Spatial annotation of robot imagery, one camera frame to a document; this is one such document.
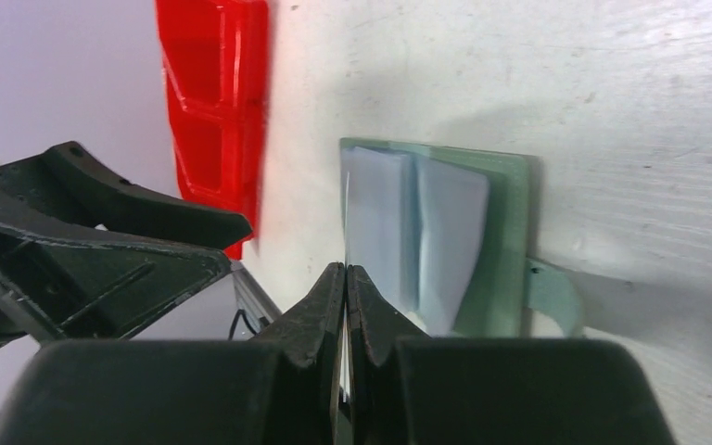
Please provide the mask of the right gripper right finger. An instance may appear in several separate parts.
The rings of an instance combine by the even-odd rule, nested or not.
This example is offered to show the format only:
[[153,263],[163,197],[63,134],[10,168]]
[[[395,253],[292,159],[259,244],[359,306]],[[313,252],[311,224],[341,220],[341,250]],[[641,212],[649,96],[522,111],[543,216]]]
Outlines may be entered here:
[[399,338],[426,333],[386,301],[368,272],[348,266],[352,392],[350,420],[356,444],[407,444]]

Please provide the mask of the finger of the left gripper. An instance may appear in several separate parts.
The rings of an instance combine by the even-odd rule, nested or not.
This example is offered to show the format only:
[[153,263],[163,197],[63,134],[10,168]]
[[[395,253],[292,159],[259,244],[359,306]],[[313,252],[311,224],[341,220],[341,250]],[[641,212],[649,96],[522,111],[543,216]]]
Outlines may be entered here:
[[0,191],[0,348],[131,337],[229,273],[224,252],[62,222]]
[[252,234],[242,214],[134,184],[75,141],[0,165],[0,191],[64,223],[113,232],[218,249]]

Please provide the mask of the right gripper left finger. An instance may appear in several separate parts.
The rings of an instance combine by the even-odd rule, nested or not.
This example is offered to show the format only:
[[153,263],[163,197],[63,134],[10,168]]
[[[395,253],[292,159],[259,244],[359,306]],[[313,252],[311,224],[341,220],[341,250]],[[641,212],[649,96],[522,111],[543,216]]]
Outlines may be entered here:
[[345,284],[345,265],[328,264],[308,294],[258,335],[279,350],[265,444],[336,441]]

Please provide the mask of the green card holder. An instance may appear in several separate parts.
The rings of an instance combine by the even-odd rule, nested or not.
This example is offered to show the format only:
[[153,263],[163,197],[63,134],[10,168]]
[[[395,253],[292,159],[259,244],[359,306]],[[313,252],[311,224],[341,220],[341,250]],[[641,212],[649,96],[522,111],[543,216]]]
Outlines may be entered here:
[[523,312],[583,331],[565,273],[527,255],[532,173],[518,155],[345,137],[346,261],[432,336],[519,337]]

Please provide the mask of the white VIP card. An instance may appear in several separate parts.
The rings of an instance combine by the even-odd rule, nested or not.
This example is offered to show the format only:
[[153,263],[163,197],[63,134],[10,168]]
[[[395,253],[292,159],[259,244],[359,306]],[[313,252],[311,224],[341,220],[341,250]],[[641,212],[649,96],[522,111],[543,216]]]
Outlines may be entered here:
[[[344,236],[344,265],[345,272],[348,271],[348,266],[350,264],[350,239],[349,239],[349,198],[350,198],[350,171],[345,172],[345,181],[343,184],[342,193],[342,222],[343,222],[343,236]],[[350,403],[351,392],[352,392],[352,359],[351,359],[351,341],[350,341],[350,306],[348,297],[348,280],[345,280],[345,296],[344,296],[344,322],[343,322],[343,349],[342,349],[342,359],[341,359],[341,373],[340,373],[340,390],[341,395],[339,396],[340,402],[343,405]]]

